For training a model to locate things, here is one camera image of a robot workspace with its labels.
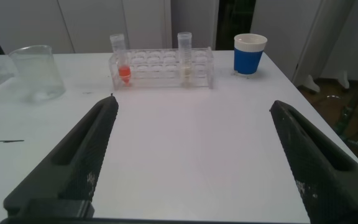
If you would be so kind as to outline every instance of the glass beaker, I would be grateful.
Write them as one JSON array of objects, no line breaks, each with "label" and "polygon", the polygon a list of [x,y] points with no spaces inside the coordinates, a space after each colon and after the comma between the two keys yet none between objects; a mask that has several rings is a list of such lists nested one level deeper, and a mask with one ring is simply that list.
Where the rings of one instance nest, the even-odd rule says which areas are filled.
[{"label": "glass beaker", "polygon": [[32,101],[53,99],[65,92],[51,47],[24,47],[12,51],[9,56],[19,72],[17,77],[28,86]]}]

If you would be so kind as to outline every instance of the floor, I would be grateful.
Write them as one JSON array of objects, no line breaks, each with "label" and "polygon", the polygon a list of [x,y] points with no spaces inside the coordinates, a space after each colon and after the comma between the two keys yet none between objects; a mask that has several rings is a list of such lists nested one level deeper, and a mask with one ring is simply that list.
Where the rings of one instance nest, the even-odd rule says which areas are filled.
[{"label": "floor", "polygon": [[[338,84],[336,80],[319,79],[315,80],[316,84],[320,86],[319,93],[313,93],[312,91],[299,87],[299,91],[302,95],[313,105],[316,111],[325,119],[325,121],[333,127],[336,121],[339,119],[341,109],[351,99],[357,90],[358,82],[352,82],[348,90]],[[323,99],[327,95],[336,95],[342,97],[342,99],[330,98],[325,101]],[[354,115],[345,130],[345,135],[349,136],[349,139],[358,141],[358,107],[354,111]],[[358,146],[353,144],[347,144],[352,152],[358,157]]]}]

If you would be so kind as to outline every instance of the orange object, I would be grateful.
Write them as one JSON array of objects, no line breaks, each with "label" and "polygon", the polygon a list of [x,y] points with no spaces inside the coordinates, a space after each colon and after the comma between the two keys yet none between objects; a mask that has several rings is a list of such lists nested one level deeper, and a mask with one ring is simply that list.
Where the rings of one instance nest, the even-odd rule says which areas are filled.
[{"label": "orange object", "polygon": [[128,65],[123,65],[118,68],[118,74],[125,85],[129,85],[131,79],[131,69]]}]

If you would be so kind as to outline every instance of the white table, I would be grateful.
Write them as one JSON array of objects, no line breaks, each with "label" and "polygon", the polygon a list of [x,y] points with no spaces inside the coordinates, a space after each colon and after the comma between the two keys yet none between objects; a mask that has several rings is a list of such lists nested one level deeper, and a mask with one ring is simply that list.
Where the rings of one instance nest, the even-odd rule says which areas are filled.
[{"label": "white table", "polygon": [[[0,220],[4,198],[100,99],[112,92],[111,54],[55,55],[67,92],[21,101],[0,86]],[[94,217],[308,223],[269,109],[294,106],[355,155],[263,54],[258,77],[231,75],[233,52],[214,52],[214,89],[119,91],[93,197]]]}]

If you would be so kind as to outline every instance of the test tube rack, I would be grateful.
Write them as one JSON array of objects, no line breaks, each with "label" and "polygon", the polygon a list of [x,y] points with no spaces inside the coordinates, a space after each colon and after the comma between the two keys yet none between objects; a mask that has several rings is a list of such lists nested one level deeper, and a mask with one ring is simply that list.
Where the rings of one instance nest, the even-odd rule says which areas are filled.
[{"label": "test tube rack", "polygon": [[211,48],[191,50],[191,75],[184,85],[178,49],[128,50],[129,84],[118,73],[117,55],[109,59],[114,91],[138,88],[212,88],[214,62]]}]

